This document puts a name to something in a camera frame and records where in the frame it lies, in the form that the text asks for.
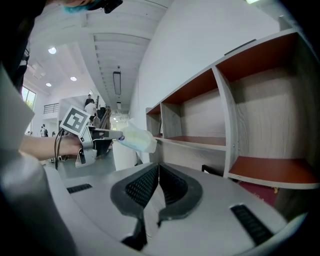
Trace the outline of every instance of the white wall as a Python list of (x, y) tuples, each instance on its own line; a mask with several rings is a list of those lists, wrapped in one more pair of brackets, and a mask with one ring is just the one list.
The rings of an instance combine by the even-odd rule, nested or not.
[(76, 96), (88, 96), (91, 88), (96, 88), (88, 72), (77, 77), (77, 81), (65, 80), (56, 88), (53, 89), (50, 96), (47, 99), (47, 104), (58, 103), (61, 99), (76, 97)]
[(275, 20), (244, 0), (175, 0), (143, 57), (130, 118), (146, 129), (146, 108), (230, 50), (278, 31)]

